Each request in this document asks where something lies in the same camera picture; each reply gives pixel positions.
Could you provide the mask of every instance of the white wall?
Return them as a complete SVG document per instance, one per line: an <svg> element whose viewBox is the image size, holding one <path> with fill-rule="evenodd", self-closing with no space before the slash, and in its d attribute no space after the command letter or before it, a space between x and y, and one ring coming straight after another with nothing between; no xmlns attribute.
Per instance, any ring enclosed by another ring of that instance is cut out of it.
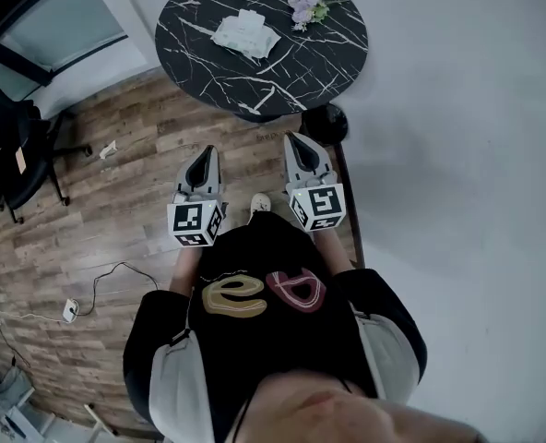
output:
<svg viewBox="0 0 546 443"><path fill-rule="evenodd" d="M155 57L167 0L104 1ZM412 404L544 441L546 0L354 1L370 54L338 104L367 264L429 347Z"/></svg>

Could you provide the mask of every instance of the white tissue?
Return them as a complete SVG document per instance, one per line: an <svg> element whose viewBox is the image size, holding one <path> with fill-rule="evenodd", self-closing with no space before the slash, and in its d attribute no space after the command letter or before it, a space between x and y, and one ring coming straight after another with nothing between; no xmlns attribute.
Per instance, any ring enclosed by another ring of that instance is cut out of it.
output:
<svg viewBox="0 0 546 443"><path fill-rule="evenodd" d="M117 151L117 147L115 146L115 140L113 140L109 146L106 146L101 150L101 152L99 153L99 157L101 159L105 159L109 153L114 151Z"/></svg>
<svg viewBox="0 0 546 443"><path fill-rule="evenodd" d="M265 26L265 17L253 10L240 10L238 17L226 17L211 37L219 46L239 51L247 57L268 57L281 38Z"/></svg>

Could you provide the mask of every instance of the flower bouquet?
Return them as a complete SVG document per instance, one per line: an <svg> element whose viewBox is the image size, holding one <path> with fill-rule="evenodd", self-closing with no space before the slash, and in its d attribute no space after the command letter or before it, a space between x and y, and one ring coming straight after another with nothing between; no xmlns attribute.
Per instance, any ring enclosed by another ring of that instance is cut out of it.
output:
<svg viewBox="0 0 546 443"><path fill-rule="evenodd" d="M295 23L292 29L294 31L306 31L308 23L320 23L328 15L329 6L340 4L347 0L334 0L325 2L324 0L288 0L288 5L293 8L291 19Z"/></svg>

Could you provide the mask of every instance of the sticker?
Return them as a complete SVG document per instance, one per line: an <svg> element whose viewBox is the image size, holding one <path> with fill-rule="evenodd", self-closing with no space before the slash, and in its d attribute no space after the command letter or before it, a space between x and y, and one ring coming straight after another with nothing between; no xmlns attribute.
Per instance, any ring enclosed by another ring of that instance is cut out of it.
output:
<svg viewBox="0 0 546 443"><path fill-rule="evenodd" d="M213 215L211 215L211 220L209 220L208 223L208 234L211 238L211 241L216 241L216 236L218 235L218 230L220 229L221 225L221 213L220 209L216 207L214 209Z"/></svg>
<svg viewBox="0 0 546 443"><path fill-rule="evenodd" d="M20 174L23 174L25 170L27 169L27 165L25 164L25 158L23 157L23 150L21 147L18 147L17 152L15 153L15 158L17 158L17 166L18 171Z"/></svg>
<svg viewBox="0 0 546 443"><path fill-rule="evenodd" d="M309 190L310 200L314 216L328 215L329 213L342 213L335 187L322 187Z"/></svg>
<svg viewBox="0 0 546 443"><path fill-rule="evenodd" d="M296 197L291 201L291 209L293 210L293 213L295 213L295 216L298 217L298 221L305 228L308 223L308 215L303 211L302 205L300 205L300 202L298 202Z"/></svg>
<svg viewBox="0 0 546 443"><path fill-rule="evenodd" d="M330 217L316 220L312 224L311 230L324 230L325 228L333 228L334 226L338 225L339 220L340 217Z"/></svg>
<svg viewBox="0 0 546 443"><path fill-rule="evenodd" d="M272 272L265 277L265 282L283 302L301 312L315 312L325 301L326 286L305 268L302 268L302 274L292 278L285 272ZM302 298L294 292L300 286L309 287L307 297Z"/></svg>
<svg viewBox="0 0 546 443"><path fill-rule="evenodd" d="M208 245L206 238L201 234L179 234L174 236L183 246L203 246Z"/></svg>
<svg viewBox="0 0 546 443"><path fill-rule="evenodd" d="M238 283L236 287L228 284ZM265 289L259 279L238 274L236 276L213 282L201 293L203 307L209 314L226 315L233 318L252 318L261 315L267 308L263 299L244 300L243 297L252 297Z"/></svg>
<svg viewBox="0 0 546 443"><path fill-rule="evenodd" d="M179 205L174 211L174 223L172 230L181 232L185 230L201 230L201 210L200 203L190 205Z"/></svg>

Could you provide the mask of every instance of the black cable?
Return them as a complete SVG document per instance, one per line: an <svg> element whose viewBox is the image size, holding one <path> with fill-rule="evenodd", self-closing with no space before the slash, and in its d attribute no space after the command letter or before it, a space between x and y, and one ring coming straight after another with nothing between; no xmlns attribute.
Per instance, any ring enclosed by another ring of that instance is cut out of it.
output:
<svg viewBox="0 0 546 443"><path fill-rule="evenodd" d="M10 350L11 350L15 355L17 355L19 358L21 358L21 361L23 361L23 363L25 363L25 365L27 365L27 367L28 367L29 369L31 369L31 364L30 364L30 362L29 362L27 359L25 359L25 358L23 357L23 355L22 355L20 352L17 351L16 348L13 348L13 347L8 343L8 341L6 340L5 333L3 333L3 330L2 330L1 328L0 328L0 336L2 336L2 337L3 337L3 340L5 340L6 346L8 346L8 347L10 348Z"/></svg>
<svg viewBox="0 0 546 443"><path fill-rule="evenodd" d="M90 307L90 310L86 314L78 314L77 317L86 317L87 315L90 315L92 313L92 311L95 309L95 302L97 300L97 284L99 283L99 280L106 276L109 276L110 274L113 274L113 272L117 269L118 266L126 266L127 268L130 268L133 272L137 272L138 274L142 274L143 276L146 276L152 282L154 282L154 287L156 288L156 290L157 291L159 290L159 285L157 284L157 282L154 280L152 276L150 276L146 272L142 272L140 269L135 268L134 266L130 264L127 264L125 261L122 261L115 264L115 266L113 266L113 269L111 269L109 272L105 272L101 276L95 278L95 280L92 283L92 306Z"/></svg>
<svg viewBox="0 0 546 443"><path fill-rule="evenodd" d="M13 352L13 354L14 354L15 356L18 356L19 358L21 358L21 361L23 361L23 363L25 363L25 365L26 365L29 369L31 369L31 364L30 364L30 362L29 362L27 359L25 359L25 358L23 357L23 355L22 355L19 351L17 351L16 348L14 348L13 346L10 345L10 343L6 340L6 336L5 336L5 333L3 333L3 329L1 329L1 328L0 328L0 336L3 337L3 340L5 340L6 346L9 347L9 349Z"/></svg>
<svg viewBox="0 0 546 443"><path fill-rule="evenodd" d="M253 390L251 390L250 396L248 397L248 400L246 401L246 405L243 408L243 412L240 414L240 418L238 419L238 425L234 429L234 435L232 437L232 443L236 443L236 438L238 437L238 433L240 432L240 427L243 425L244 418L246 416L246 412L248 412L248 407L253 401L253 397L256 394L256 390L258 389L260 382L256 383L256 386Z"/></svg>

